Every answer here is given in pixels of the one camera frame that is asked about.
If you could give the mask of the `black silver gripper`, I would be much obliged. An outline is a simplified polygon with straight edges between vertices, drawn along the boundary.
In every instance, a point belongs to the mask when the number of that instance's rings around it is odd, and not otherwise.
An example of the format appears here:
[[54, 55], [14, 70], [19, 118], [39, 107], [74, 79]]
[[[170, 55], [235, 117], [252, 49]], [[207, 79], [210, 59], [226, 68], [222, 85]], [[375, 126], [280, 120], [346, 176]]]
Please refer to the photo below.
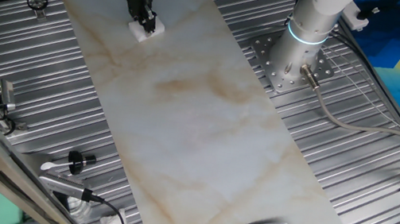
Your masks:
[[157, 15], [152, 11], [153, 0], [126, 0], [130, 16], [134, 19], [132, 30], [136, 33], [153, 33]]

